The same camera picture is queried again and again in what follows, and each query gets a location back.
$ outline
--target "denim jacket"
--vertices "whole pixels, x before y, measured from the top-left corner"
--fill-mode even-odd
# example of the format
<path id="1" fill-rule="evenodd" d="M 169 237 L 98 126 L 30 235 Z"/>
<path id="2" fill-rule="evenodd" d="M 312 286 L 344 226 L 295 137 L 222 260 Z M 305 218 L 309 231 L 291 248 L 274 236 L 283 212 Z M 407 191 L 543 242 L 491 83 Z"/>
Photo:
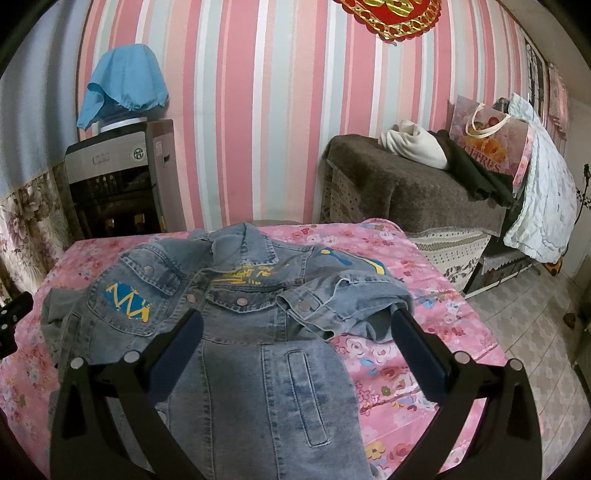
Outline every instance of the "denim jacket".
<path id="1" fill-rule="evenodd" d="M 391 340 L 399 307 L 412 311 L 412 299 L 380 262 L 272 241 L 243 223 L 124 252 L 78 295 L 59 334 L 44 333 L 61 380 L 75 356 L 116 362 L 195 308 L 203 340 L 156 409 L 205 477 L 363 480 L 373 475 L 355 389 L 326 340 Z M 110 407 L 146 466 L 120 404 Z"/>

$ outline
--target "chest pocket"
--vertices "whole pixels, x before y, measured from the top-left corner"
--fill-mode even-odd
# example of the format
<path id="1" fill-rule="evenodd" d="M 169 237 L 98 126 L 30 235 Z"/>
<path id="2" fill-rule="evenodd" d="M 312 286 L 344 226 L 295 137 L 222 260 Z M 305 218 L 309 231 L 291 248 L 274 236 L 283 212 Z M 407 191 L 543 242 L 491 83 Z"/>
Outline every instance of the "chest pocket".
<path id="1" fill-rule="evenodd" d="M 207 292 L 208 303 L 234 313 L 250 313 L 277 305 L 275 298 L 283 289 L 275 291 L 240 291 L 230 288 L 212 288 Z"/>
<path id="2" fill-rule="evenodd" d="M 240 291 L 212 288 L 203 305 L 204 338 L 240 345 L 279 340 L 285 331 L 285 314 L 277 308 L 276 291 Z"/>
<path id="3" fill-rule="evenodd" d="M 110 327 L 152 335 L 165 318 L 183 275 L 150 245 L 121 255 L 90 288 L 87 305 Z"/>

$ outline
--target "bedspread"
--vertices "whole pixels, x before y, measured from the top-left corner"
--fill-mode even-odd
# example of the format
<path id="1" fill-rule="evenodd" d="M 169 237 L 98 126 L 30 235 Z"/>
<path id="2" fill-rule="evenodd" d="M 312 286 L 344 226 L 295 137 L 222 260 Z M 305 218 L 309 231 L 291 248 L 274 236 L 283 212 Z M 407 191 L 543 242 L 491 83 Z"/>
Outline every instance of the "bedspread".
<path id="1" fill-rule="evenodd" d="M 260 229 L 271 238 L 296 244 L 321 243 L 376 258 L 403 280 L 415 300 L 415 319 L 436 333 L 453 351 L 469 352 L 478 361 L 503 365 L 503 351 L 476 312 L 423 257 L 402 230 L 387 220 L 360 224 L 281 225 Z M 164 234 L 182 238 L 187 234 Z M 33 311 L 19 322 L 18 352 L 0 365 L 0 408 L 27 454 L 48 475 L 49 394 L 58 388 L 57 373 L 40 332 L 43 298 L 52 287 L 84 288 L 118 255 L 149 236 L 76 242 L 35 294 Z M 387 478 L 404 460 L 435 415 L 394 342 L 372 343 L 343 335 L 332 340 L 355 384 L 359 422 L 368 460 Z M 474 434 L 483 402 L 475 403 L 444 469 L 460 462 Z"/>

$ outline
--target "striped wallpaper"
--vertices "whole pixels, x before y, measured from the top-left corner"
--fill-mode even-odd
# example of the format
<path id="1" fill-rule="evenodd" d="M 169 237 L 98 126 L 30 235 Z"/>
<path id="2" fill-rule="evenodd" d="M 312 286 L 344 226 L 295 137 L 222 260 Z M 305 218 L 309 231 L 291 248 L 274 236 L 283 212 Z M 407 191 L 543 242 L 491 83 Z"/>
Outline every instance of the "striped wallpaper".
<path id="1" fill-rule="evenodd" d="M 495 0 L 443 0 L 435 28 L 397 45 L 333 0 L 93 0 L 79 105 L 101 55 L 133 42 L 170 91 L 189 228 L 317 220 L 331 137 L 445 128 L 458 94 L 527 91 L 522 31 Z"/>

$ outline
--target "red decoration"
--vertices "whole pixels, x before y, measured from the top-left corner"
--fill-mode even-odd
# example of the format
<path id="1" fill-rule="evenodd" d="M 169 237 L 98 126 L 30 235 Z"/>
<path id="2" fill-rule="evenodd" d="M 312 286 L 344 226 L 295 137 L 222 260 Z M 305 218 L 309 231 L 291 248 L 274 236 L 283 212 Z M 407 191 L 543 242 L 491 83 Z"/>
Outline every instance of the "red decoration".
<path id="1" fill-rule="evenodd" d="M 441 15 L 441 0 L 335 0 L 386 42 L 430 30 Z"/>

